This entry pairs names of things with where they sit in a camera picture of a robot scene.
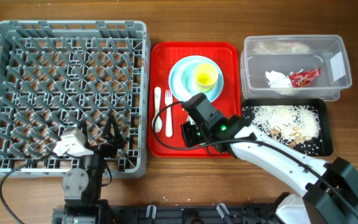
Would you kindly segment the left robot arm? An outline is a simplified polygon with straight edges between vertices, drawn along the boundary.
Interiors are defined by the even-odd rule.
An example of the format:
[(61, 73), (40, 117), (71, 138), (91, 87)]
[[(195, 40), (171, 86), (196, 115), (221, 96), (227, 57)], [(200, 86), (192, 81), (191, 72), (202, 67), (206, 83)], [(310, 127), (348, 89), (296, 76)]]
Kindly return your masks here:
[(64, 153), (79, 159), (77, 168), (70, 169), (62, 179), (65, 206), (62, 211), (53, 211), (54, 223), (118, 223), (119, 219), (108, 204), (101, 199), (104, 171), (111, 173), (106, 157), (112, 157), (123, 149), (124, 138), (119, 133), (114, 115), (110, 115), (101, 137), (106, 141), (95, 146), (88, 141), (86, 123), (65, 132), (58, 142), (56, 153)]

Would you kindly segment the yellow plastic cup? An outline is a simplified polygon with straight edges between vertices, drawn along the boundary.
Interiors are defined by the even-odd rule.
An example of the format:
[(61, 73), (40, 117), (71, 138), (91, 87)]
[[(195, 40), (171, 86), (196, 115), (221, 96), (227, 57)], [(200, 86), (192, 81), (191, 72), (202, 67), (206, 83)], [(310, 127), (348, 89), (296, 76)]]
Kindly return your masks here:
[(217, 68), (211, 63), (197, 65), (194, 74), (196, 88), (201, 92), (212, 90), (219, 78)]

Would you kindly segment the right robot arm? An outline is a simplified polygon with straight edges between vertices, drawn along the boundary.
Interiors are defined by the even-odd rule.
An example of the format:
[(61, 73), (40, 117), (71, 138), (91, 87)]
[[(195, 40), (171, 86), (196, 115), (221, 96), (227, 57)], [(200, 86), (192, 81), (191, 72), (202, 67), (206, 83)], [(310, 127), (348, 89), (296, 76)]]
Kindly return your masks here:
[(307, 156), (237, 115), (225, 117), (203, 93), (182, 103), (199, 137), (220, 153), (251, 162), (291, 187), (275, 216), (284, 223), (358, 223), (358, 171), (347, 160)]

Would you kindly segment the white plastic fork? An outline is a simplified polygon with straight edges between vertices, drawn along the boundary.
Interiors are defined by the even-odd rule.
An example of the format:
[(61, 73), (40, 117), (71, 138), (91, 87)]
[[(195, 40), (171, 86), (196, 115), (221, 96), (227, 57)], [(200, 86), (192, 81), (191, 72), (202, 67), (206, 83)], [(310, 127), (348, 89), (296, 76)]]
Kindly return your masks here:
[[(173, 96), (170, 90), (165, 91), (165, 105), (169, 106), (173, 103)], [(166, 127), (165, 127), (165, 135), (170, 138), (173, 136), (173, 124), (172, 124), (172, 112), (171, 107), (166, 109)]]

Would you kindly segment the white plastic spoon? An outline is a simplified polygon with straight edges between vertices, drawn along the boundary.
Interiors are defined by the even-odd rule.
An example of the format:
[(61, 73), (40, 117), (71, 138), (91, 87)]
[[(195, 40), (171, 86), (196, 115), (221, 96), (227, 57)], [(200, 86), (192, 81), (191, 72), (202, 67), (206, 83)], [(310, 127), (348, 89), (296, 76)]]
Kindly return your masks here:
[(160, 132), (162, 129), (162, 119), (161, 117), (157, 116), (158, 112), (160, 111), (160, 100), (162, 96), (162, 90), (159, 86), (154, 88), (154, 106), (155, 106), (155, 116), (153, 121), (155, 121), (154, 130), (156, 133)]

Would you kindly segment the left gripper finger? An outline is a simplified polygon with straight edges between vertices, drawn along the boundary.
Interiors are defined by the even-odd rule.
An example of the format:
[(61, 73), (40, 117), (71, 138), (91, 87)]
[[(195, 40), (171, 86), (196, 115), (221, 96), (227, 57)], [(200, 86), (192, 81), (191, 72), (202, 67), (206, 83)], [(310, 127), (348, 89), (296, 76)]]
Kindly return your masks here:
[(101, 137), (106, 140), (108, 144), (112, 145), (123, 145), (124, 138), (121, 136), (120, 130), (116, 123), (115, 116), (109, 115), (108, 120), (101, 133)]
[(85, 143), (84, 147), (89, 148), (89, 141), (88, 141), (88, 130), (87, 130), (87, 124), (85, 121), (80, 121), (78, 128), (81, 130), (82, 134), (85, 137)]

